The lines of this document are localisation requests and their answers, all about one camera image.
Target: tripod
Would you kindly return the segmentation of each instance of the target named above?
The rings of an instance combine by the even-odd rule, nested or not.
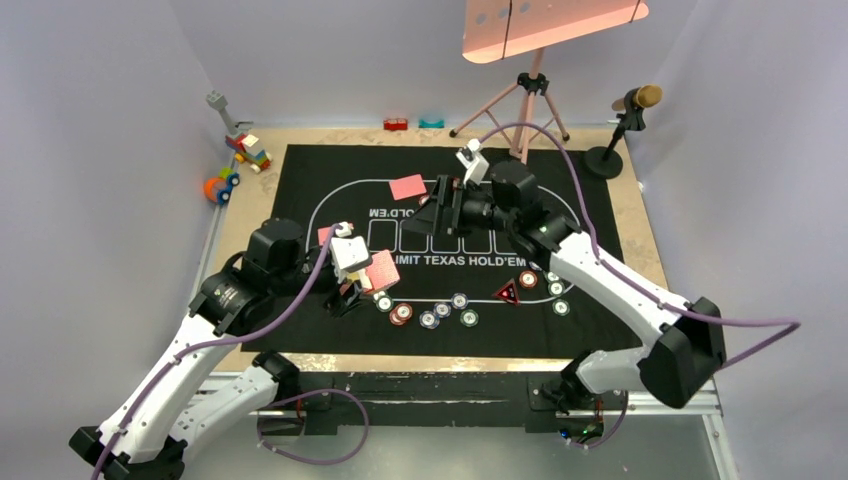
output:
[[[477,111],[474,115],[471,116],[468,120],[462,123],[462,125],[454,128],[450,131],[451,137],[456,137],[456,135],[465,127],[468,126],[474,120],[483,115],[484,113],[492,119],[492,123],[495,124],[496,127],[500,127],[500,124],[495,119],[495,116],[492,115],[492,112],[489,111],[495,104],[504,99],[507,95],[512,93],[518,87],[523,87],[526,94],[524,95],[524,99],[521,102],[521,112],[518,114],[519,122],[532,122],[533,121],[533,107],[536,100],[536,95],[541,95],[545,98],[545,101],[548,104],[548,108],[551,110],[551,114],[553,118],[548,120],[548,122],[542,128],[548,128],[553,122],[557,123],[559,127],[560,133],[562,134],[562,140],[564,142],[568,141],[569,135],[565,130],[565,125],[562,123],[562,119],[559,116],[559,111],[557,111],[556,106],[554,105],[554,101],[551,99],[550,93],[548,93],[548,84],[550,83],[547,78],[541,73],[539,73],[539,68],[542,65],[542,54],[545,52],[545,48],[537,48],[535,50],[536,54],[533,57],[533,65],[530,67],[530,72],[524,72],[518,75],[518,80],[515,83],[511,84],[504,91],[497,94],[495,98],[489,101],[489,103],[483,105],[483,108]],[[532,137],[529,135],[525,135],[524,127],[517,127],[515,129],[515,133],[512,135],[512,138],[506,134],[506,132],[501,132],[501,135],[506,139],[507,143],[510,145],[509,153],[521,159],[521,163],[527,163],[527,149],[530,142],[539,135],[539,132],[536,132]]]

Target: gray wall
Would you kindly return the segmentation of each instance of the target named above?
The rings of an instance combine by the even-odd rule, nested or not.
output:
[[[671,286],[727,316],[804,321],[718,375],[742,478],[843,478],[848,3],[771,5],[702,0],[630,145]]]
[[[233,114],[265,124],[379,125],[431,111],[456,123],[532,60],[466,61],[462,0],[171,3]],[[566,123],[613,117],[610,102],[654,77],[696,0],[647,3],[644,20],[546,51],[542,71]],[[495,110],[502,122],[517,117],[519,98]]]
[[[0,15],[0,478],[88,478],[67,448],[182,318],[226,159],[164,0]]]

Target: wooden table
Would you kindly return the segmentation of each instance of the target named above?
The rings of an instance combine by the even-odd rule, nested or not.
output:
[[[407,130],[388,132],[381,129],[254,129],[253,132],[271,152],[271,167],[259,175],[241,168],[241,184],[234,190],[227,205],[214,252],[213,271],[218,271],[233,253],[247,248],[250,234],[271,215],[286,147],[289,144],[316,145],[391,145],[391,146],[464,146],[471,138],[485,131],[466,129],[457,138],[450,138],[447,129]],[[612,131],[606,128],[573,129],[567,147],[586,150],[606,145]],[[499,135],[486,147],[508,147]],[[546,138],[537,137],[531,148],[553,149]],[[630,155],[623,142],[617,147],[624,160],[622,174],[609,181],[615,222],[624,252],[625,263],[652,282],[666,287],[654,236],[642,202],[639,184],[633,174]],[[529,166],[533,167],[532,152]],[[394,355],[336,355],[325,353],[284,353],[302,371],[557,371],[569,359],[521,359],[478,357],[425,357]],[[218,372],[241,372],[250,365],[255,352],[231,352],[215,369]]]

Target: microphone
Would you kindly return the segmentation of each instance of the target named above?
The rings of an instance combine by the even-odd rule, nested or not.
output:
[[[627,95],[612,102],[612,109],[616,112],[626,110],[628,97],[630,97],[630,106],[633,109],[650,108],[662,100],[662,88],[658,85],[645,85],[634,90],[635,92],[631,90]]]

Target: red triangle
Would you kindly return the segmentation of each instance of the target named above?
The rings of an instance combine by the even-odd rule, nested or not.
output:
[[[518,299],[518,289],[515,288],[515,279],[507,282],[506,285],[498,289],[495,292],[494,297],[503,300],[506,303],[511,303],[513,305],[518,305],[521,301]]]

